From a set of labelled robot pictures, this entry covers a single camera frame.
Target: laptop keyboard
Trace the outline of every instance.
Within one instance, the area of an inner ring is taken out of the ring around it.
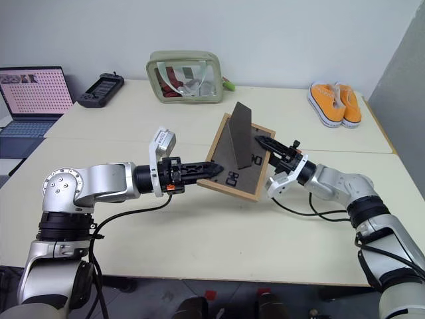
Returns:
[[[4,138],[42,138],[54,123],[12,122],[0,131]]]

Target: red object on floor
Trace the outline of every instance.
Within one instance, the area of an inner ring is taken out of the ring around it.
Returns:
[[[270,288],[259,288],[257,289],[257,296],[261,296],[262,294],[265,294],[266,292],[271,293],[272,289]]]
[[[208,301],[213,301],[215,298],[217,298],[217,291],[215,290],[206,290],[205,291],[205,298]]]

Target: pair of shoes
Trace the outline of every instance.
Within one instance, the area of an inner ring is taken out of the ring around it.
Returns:
[[[314,107],[323,124],[337,128],[356,128],[361,121],[361,113],[353,89],[345,84],[314,82],[308,92],[308,100]]]

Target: white table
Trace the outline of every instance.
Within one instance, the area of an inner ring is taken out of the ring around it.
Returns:
[[[75,105],[47,132],[48,138],[150,142],[159,126],[177,134],[180,144],[209,146],[225,112],[236,102],[252,109],[252,121],[276,131],[276,139],[305,150],[392,153],[373,115],[357,94],[363,119],[350,130],[325,127],[307,101],[307,90],[238,86],[219,104],[163,104],[148,81],[126,80],[101,109]]]
[[[148,143],[45,140],[0,189],[0,265],[24,266],[41,217],[41,185],[60,167],[99,163],[148,163]],[[182,162],[203,161],[208,146],[177,144]],[[407,231],[425,250],[425,203],[398,156],[354,152],[308,152],[314,163],[363,173]],[[174,196],[162,211],[122,217],[102,230],[95,252],[105,274],[321,284],[366,284],[357,261],[354,229],[282,211],[266,198],[249,203],[196,185]],[[295,186],[280,200],[308,210],[308,192]],[[113,214],[152,207],[152,194],[125,203],[96,204],[97,223]],[[319,210],[339,206],[318,199]]]

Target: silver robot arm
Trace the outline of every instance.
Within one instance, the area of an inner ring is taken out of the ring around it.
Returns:
[[[42,185],[43,213],[19,283],[19,305],[0,319],[66,318],[88,301],[93,264],[82,257],[96,228],[95,203],[122,202],[143,193],[183,193],[185,185],[223,170],[215,163],[182,164],[178,157],[165,157],[174,145],[174,133],[160,128],[149,145],[149,165],[124,162],[53,171]]]
[[[272,152],[269,163],[276,168],[276,175],[266,183],[270,197],[298,182],[318,198],[346,208],[356,230],[360,265],[369,284],[382,293],[379,318],[425,318],[425,256],[390,214],[372,181],[364,175],[316,166],[297,150],[297,141],[286,147],[271,138],[257,140]]]

